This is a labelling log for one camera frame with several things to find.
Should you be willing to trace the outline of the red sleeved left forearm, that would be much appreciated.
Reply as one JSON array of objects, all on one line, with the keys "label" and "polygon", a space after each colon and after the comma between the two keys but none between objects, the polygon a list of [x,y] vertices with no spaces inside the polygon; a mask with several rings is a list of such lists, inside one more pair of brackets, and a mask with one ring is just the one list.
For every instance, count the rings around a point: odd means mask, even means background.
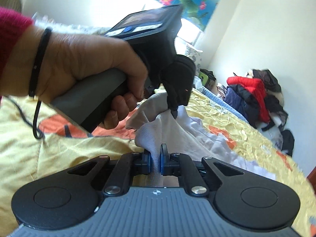
[{"label": "red sleeved left forearm", "polygon": [[28,94],[40,37],[30,18],[1,8],[1,95]]}]

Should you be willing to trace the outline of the person's left hand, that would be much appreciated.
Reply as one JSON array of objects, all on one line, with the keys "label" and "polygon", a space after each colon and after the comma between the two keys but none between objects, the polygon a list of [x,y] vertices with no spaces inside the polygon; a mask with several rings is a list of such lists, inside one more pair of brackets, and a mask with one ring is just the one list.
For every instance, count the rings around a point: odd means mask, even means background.
[{"label": "person's left hand", "polygon": [[147,79],[146,66],[123,40],[53,33],[44,53],[35,95],[49,104],[76,81],[111,68],[129,77],[129,92],[113,99],[111,111],[101,124],[107,130],[115,128],[142,100]]}]

